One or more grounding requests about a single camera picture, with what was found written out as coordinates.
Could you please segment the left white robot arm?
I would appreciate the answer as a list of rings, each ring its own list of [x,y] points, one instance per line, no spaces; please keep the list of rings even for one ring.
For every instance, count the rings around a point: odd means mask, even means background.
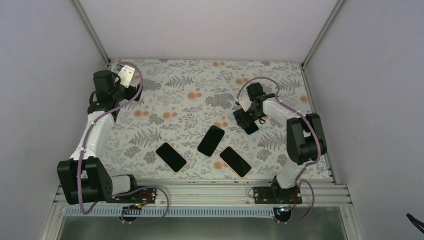
[[[60,161],[56,168],[68,204],[111,203],[117,194],[131,203],[139,197],[140,190],[132,174],[110,176],[101,162],[120,103],[123,100],[128,103],[140,100],[142,85],[130,84],[137,72],[126,64],[119,73],[101,70],[93,74],[95,90],[89,98],[83,136],[70,158]]]

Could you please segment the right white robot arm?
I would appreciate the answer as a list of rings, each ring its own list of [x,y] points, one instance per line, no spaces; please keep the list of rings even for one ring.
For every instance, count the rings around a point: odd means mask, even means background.
[[[261,197],[278,204],[296,196],[300,177],[307,167],[316,164],[327,152],[327,143],[320,116],[313,112],[302,114],[283,103],[276,93],[265,93],[259,82],[248,81],[242,86],[247,94],[236,97],[241,108],[233,115],[236,123],[247,134],[257,130],[256,122],[270,117],[286,129],[286,151],[289,160],[273,177],[271,186]]]

